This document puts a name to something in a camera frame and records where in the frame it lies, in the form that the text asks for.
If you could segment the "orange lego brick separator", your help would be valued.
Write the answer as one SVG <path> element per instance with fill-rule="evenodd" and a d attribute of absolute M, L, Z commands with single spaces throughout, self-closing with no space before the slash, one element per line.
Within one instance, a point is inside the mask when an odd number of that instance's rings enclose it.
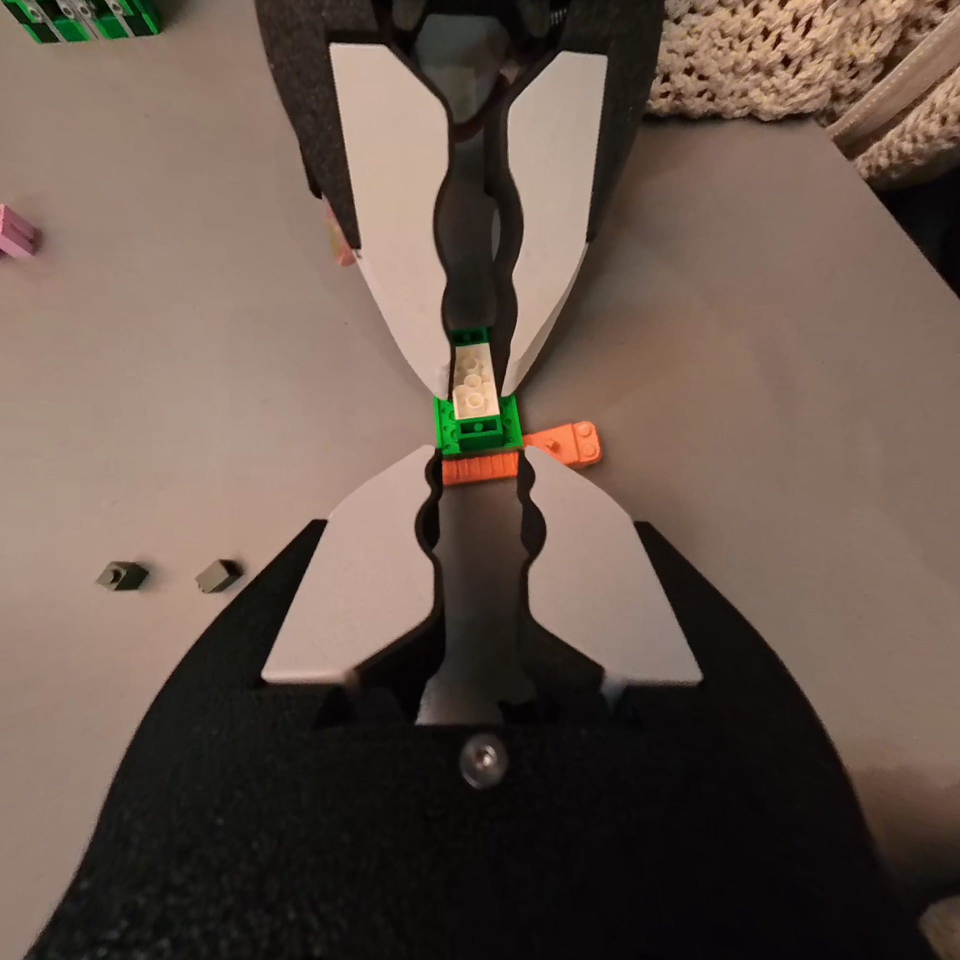
<path fill-rule="evenodd" d="M 598 463 L 603 455 L 599 435 L 590 421 L 566 423 L 525 434 L 522 444 L 525 448 L 542 450 L 574 470 Z M 514 478 L 518 475 L 519 456 L 518 450 L 510 449 L 444 460 L 442 484 L 452 487 Z"/>

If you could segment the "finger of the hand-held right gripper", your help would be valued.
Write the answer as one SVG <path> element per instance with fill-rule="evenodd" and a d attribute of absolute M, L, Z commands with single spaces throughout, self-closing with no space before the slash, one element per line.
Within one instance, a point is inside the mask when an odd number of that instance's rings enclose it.
<path fill-rule="evenodd" d="M 522 219 L 510 268 L 516 316 L 501 393 L 513 394 L 562 312 L 589 246 L 606 54 L 560 51 L 506 111 L 506 155 Z"/>
<path fill-rule="evenodd" d="M 359 231 L 358 265 L 404 358 L 435 396 L 450 387 L 448 276 L 436 240 L 450 171 L 442 98 L 382 44 L 329 47 Z"/>

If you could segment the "green lego plate white brick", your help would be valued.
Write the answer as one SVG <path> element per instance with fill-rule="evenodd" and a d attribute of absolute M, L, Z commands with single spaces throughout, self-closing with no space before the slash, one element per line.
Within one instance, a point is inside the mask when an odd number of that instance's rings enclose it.
<path fill-rule="evenodd" d="M 445 459 L 523 446 L 517 400 L 498 394 L 489 331 L 475 327 L 449 333 L 455 361 L 451 398 L 434 398 L 436 443 Z"/>

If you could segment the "cream knitted blanket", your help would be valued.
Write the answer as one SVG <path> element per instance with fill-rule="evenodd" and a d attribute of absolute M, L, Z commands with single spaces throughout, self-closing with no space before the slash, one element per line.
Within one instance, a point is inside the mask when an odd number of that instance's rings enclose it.
<path fill-rule="evenodd" d="M 816 120 L 879 189 L 958 166 L 957 1 L 667 2 L 656 117 Z"/>

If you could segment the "pink lego pig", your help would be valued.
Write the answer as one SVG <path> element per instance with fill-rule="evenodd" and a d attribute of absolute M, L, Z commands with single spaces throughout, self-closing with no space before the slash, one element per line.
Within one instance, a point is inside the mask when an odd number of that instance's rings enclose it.
<path fill-rule="evenodd" d="M 42 231 L 6 203 L 1 204 L 1 258 L 33 258 L 42 246 Z"/>

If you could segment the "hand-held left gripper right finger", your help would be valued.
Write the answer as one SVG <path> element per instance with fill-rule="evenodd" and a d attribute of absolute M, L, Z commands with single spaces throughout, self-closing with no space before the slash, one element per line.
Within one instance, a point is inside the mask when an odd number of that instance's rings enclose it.
<path fill-rule="evenodd" d="M 517 493 L 525 642 L 572 652 L 559 684 L 698 686 L 701 668 L 630 514 L 534 446 Z"/>

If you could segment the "green lego creeper figure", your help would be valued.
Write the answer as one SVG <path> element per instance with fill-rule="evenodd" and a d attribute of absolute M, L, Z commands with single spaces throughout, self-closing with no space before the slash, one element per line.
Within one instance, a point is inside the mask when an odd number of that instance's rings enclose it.
<path fill-rule="evenodd" d="M 151 1 L 3 1 L 2 6 L 37 44 L 72 44 L 149 38 L 163 31 Z"/>

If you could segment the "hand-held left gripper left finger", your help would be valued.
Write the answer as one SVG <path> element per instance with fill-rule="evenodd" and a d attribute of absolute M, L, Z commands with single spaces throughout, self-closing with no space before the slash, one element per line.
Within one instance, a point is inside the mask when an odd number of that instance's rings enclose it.
<path fill-rule="evenodd" d="M 435 568 L 415 523 L 434 447 L 419 447 L 330 513 L 261 676 L 270 685 L 339 684 L 426 622 Z"/>

